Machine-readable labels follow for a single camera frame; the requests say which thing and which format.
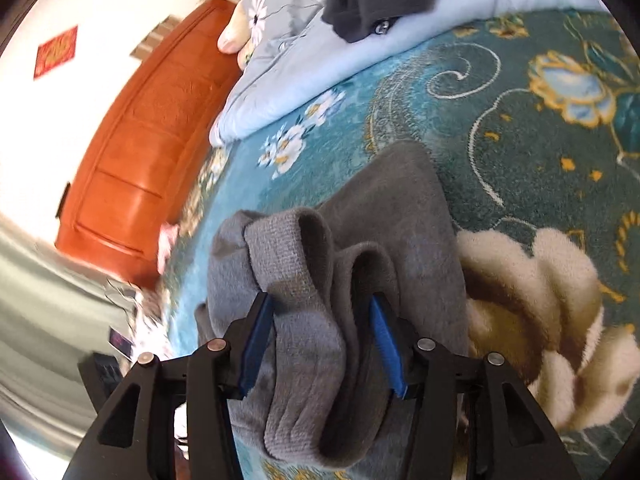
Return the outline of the light blue floral quilt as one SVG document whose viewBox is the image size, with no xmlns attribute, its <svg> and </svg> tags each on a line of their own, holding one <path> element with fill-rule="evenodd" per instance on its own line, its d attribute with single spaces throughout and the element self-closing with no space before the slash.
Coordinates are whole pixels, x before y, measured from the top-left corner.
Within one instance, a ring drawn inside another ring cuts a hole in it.
<svg viewBox="0 0 640 480">
<path fill-rule="evenodd" d="M 250 136 L 366 68 L 466 23 L 602 0 L 241 0 L 217 39 L 242 76 L 209 130 L 215 148 Z"/>
</svg>

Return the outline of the red wall decoration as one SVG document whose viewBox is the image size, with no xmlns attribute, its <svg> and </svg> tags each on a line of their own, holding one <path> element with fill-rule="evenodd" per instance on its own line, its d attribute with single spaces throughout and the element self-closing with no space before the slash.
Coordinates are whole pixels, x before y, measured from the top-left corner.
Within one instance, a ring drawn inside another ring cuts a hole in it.
<svg viewBox="0 0 640 480">
<path fill-rule="evenodd" d="M 34 78 L 38 79 L 58 66 L 72 60 L 76 52 L 78 27 L 67 29 L 37 49 Z"/>
</svg>

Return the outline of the teal floral plush blanket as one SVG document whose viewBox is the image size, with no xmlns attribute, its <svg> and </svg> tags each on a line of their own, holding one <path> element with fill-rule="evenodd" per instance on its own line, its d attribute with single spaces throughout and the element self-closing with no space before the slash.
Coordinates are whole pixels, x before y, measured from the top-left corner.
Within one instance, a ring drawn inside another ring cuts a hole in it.
<svg viewBox="0 0 640 480">
<path fill-rule="evenodd" d="M 606 13 L 458 27 L 214 151 L 163 274 L 163 349 L 198 344 L 225 218 L 319 205 L 399 140 L 427 147 L 447 196 L 473 349 L 520 369 L 600 477 L 639 418 L 639 60 Z"/>
</svg>

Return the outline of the grey fleece sweater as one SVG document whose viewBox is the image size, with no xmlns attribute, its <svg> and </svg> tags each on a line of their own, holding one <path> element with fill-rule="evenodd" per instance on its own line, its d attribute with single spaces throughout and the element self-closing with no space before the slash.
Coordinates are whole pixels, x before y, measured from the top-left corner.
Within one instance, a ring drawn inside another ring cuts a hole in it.
<svg viewBox="0 0 640 480">
<path fill-rule="evenodd" d="M 224 220 L 200 336 L 223 335 L 260 292 L 276 300 L 273 331 L 255 387 L 229 405 L 236 437 L 281 463 L 396 478 L 412 408 L 390 395 L 370 298 L 449 351 L 469 348 L 456 237 L 425 146 L 388 146 L 317 208 Z"/>
</svg>

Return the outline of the orange wooden headboard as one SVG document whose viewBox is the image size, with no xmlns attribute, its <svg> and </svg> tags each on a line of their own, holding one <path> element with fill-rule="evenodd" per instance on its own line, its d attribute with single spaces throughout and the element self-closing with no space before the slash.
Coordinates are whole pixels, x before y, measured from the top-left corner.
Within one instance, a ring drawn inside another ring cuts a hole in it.
<svg viewBox="0 0 640 480">
<path fill-rule="evenodd" d="M 105 114 L 60 210 L 54 246 L 126 282 L 158 280 L 160 228 L 179 220 L 238 81 L 216 40 L 235 8 L 207 0 L 152 51 Z"/>
</svg>

